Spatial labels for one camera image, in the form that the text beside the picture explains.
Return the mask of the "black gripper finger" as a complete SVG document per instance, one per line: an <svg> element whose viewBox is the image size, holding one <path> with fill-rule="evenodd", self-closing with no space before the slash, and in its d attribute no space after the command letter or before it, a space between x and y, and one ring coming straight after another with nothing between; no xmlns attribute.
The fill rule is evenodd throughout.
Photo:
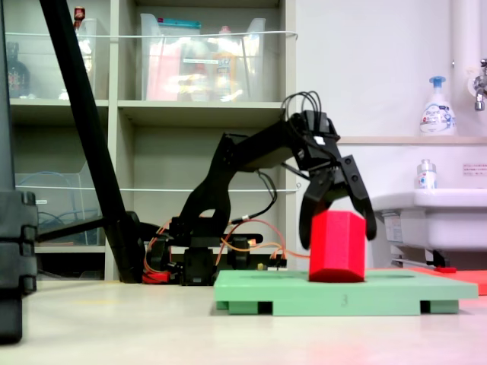
<svg viewBox="0 0 487 365"><path fill-rule="evenodd" d="M377 224L367 189L352 155L339 160L336 172L336 198L349 197L354 209L366 220L366 237L373 240L377 235Z"/></svg>
<svg viewBox="0 0 487 365"><path fill-rule="evenodd" d="M326 202L326 194L334 182L333 170L321 170L313 173L304 193L299 216L299 237L305 250L310 248L311 226L313 218L326 211L330 203Z"/></svg>

